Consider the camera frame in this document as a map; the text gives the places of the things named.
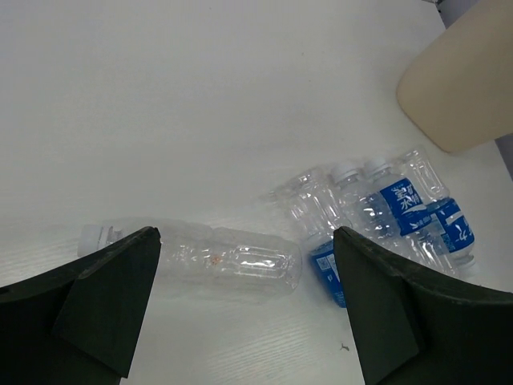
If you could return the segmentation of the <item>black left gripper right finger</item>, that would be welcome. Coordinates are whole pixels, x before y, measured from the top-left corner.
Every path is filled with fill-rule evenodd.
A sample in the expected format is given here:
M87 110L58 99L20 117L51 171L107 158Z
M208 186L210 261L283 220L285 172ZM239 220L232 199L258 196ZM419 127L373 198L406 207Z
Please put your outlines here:
M356 231L334 256L367 384L510 384L512 295L426 268Z

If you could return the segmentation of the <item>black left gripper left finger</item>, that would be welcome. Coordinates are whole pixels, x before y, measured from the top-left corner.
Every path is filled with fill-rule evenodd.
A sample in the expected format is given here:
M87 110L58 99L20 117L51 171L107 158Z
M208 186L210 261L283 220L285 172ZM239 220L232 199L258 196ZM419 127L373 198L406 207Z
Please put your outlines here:
M1 288L3 384L118 384L127 378L160 259L160 232Z

